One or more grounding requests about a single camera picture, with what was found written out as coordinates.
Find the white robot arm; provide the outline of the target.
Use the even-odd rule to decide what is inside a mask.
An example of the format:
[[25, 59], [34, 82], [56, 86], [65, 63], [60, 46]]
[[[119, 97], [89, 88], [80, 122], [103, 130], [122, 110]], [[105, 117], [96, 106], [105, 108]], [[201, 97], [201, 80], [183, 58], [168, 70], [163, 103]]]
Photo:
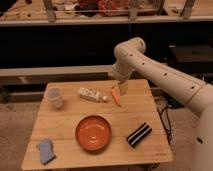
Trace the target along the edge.
[[118, 81], [120, 93], [128, 89], [134, 70], [199, 117], [191, 171], [213, 171], [213, 85], [152, 60], [144, 55], [140, 37], [119, 43], [114, 48], [116, 62], [110, 75]]

